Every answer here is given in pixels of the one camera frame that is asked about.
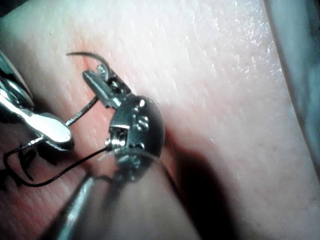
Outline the left arm needle driver jaw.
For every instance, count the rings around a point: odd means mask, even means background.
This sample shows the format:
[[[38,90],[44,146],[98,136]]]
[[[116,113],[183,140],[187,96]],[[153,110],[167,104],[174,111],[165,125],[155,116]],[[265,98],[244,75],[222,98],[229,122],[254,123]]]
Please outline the left arm needle driver jaw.
[[[117,109],[123,102],[123,94],[119,87],[105,81],[92,70],[85,70],[82,77],[106,108]]]
[[[108,66],[100,64],[97,71],[102,81],[111,89],[114,94],[129,95],[131,89],[123,82],[123,80]]]

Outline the right arm needle driver jaw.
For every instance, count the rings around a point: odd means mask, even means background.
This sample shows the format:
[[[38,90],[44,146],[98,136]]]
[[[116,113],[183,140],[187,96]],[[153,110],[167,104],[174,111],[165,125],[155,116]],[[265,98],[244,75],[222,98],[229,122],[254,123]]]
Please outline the right arm needle driver jaw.
[[[44,143],[48,147],[60,152],[69,152],[69,151],[72,151],[75,147],[75,141],[73,138],[65,142],[54,142],[52,140],[48,140],[44,138]]]
[[[72,142],[71,130],[51,113],[35,113],[29,109],[22,109],[21,117],[28,127],[55,144]]]

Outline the left arm needle driver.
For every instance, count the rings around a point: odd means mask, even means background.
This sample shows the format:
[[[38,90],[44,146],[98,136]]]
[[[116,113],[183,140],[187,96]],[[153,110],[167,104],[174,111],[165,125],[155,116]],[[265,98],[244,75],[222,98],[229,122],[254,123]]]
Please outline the left arm needle driver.
[[[139,148],[156,157],[161,155],[165,128],[154,101],[141,95],[128,95],[111,105],[115,112],[105,141],[109,151]]]

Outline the right arm needle driver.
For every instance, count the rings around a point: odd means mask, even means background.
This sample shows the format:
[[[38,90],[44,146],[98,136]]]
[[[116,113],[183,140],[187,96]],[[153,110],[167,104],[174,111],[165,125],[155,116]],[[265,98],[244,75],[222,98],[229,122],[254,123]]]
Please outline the right arm needle driver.
[[[28,121],[33,115],[32,94],[19,71],[0,53],[0,119]]]

